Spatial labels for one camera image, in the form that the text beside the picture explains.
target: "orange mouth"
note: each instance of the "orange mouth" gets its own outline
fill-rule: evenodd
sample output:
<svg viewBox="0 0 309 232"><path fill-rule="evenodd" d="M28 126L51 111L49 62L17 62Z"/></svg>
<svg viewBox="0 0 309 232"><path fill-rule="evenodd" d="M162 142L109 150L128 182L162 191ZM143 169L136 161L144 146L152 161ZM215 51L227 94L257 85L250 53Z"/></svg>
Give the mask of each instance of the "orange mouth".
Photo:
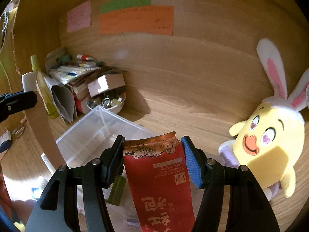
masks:
<svg viewBox="0 0 309 232"><path fill-rule="evenodd" d="M256 136L252 135L249 137L248 134L246 134L243 138L243 149L245 152L249 155L255 156L259 153L260 149L256 145Z"/></svg>

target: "bunny ears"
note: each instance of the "bunny ears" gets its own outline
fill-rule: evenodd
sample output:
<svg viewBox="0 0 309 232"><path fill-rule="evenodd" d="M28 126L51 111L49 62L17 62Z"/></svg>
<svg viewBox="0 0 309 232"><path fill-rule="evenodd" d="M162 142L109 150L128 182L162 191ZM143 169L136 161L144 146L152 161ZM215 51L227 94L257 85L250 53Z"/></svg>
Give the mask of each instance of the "bunny ears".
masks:
<svg viewBox="0 0 309 232"><path fill-rule="evenodd" d="M304 72L296 88L288 97L284 66L280 52L275 44L269 39L264 38L259 41L256 50L268 79L273 86L275 96L287 100L298 112L304 109L306 107L306 88L309 85L309 69Z"/></svg>

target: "cardboard box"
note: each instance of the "cardboard box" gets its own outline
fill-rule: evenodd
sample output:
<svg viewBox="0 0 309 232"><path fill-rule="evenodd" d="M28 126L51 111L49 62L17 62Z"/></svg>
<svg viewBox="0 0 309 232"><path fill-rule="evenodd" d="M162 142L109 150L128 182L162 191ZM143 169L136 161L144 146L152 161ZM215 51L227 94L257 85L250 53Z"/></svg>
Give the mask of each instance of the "cardboard box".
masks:
<svg viewBox="0 0 309 232"><path fill-rule="evenodd" d="M122 74L107 74L88 84L88 89L90 96L94 97L105 91L116 89L124 85L126 84Z"/></svg>
<svg viewBox="0 0 309 232"><path fill-rule="evenodd" d="M78 87L72 87L73 88L73 96L77 100L83 100L89 95L89 90L87 85L81 84Z"/></svg>

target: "metal screw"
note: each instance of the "metal screw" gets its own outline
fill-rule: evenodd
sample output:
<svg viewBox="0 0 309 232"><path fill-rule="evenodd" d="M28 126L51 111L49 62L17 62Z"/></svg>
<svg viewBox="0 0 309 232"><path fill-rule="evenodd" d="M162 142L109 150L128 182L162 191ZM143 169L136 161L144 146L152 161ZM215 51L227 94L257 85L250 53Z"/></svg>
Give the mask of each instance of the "metal screw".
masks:
<svg viewBox="0 0 309 232"><path fill-rule="evenodd" d="M58 169L59 169L60 172L63 172L63 171L65 171L67 169L67 166L66 165L61 165Z"/></svg>
<svg viewBox="0 0 309 232"><path fill-rule="evenodd" d="M244 172L246 172L246 171L249 170L249 168L248 168L247 166L245 166L245 165L241 165L241 166L240 166L240 169L241 169L242 171L244 171Z"/></svg>
<svg viewBox="0 0 309 232"><path fill-rule="evenodd" d="M91 161L91 163L92 163L93 165L98 165L100 162L101 162L100 159L93 159L93 160Z"/></svg>
<svg viewBox="0 0 309 232"><path fill-rule="evenodd" d="M214 165L216 163L214 159L208 159L206 162L208 165Z"/></svg>

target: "pink sticky note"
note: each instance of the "pink sticky note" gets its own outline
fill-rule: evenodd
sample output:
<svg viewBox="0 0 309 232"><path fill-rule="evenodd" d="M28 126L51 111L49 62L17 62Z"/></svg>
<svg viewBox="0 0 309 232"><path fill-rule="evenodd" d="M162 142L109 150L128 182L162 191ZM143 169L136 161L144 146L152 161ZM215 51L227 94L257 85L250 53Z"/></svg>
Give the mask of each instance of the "pink sticky note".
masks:
<svg viewBox="0 0 309 232"><path fill-rule="evenodd" d="M75 32L91 25L91 6L87 1L68 12L67 32Z"/></svg>

